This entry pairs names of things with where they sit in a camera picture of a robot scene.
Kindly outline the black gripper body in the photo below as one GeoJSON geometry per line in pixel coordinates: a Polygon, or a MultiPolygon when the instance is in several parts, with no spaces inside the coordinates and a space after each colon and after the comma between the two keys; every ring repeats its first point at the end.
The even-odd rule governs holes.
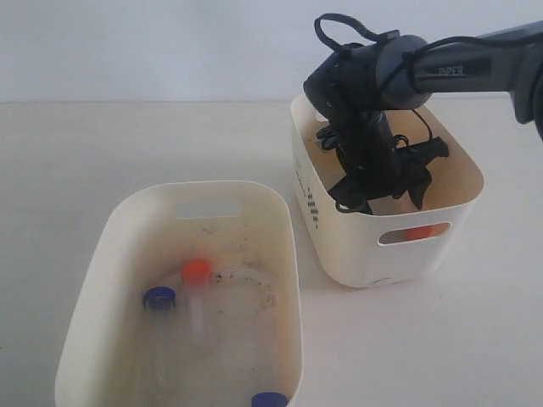
{"type": "Polygon", "coordinates": [[[397,140],[383,111],[362,113],[344,128],[326,125],[316,133],[316,142],[324,152],[335,151],[344,171],[327,192],[348,176],[360,185],[367,199],[394,198],[400,158],[397,140]]]}

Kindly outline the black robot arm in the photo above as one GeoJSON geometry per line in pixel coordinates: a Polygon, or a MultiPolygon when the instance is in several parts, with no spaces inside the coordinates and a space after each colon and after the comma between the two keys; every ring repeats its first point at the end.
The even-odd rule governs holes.
{"type": "Polygon", "coordinates": [[[316,19],[330,55],[303,91],[327,125],[322,147],[334,150],[344,177],[329,195],[341,213],[371,214],[371,201],[408,196],[421,208],[429,164],[449,155],[440,137],[412,143],[390,130],[389,111],[416,112],[436,93],[505,92],[517,122],[542,124],[542,24],[482,36],[427,42],[398,31],[375,33],[359,20],[328,13],[316,19]]]}

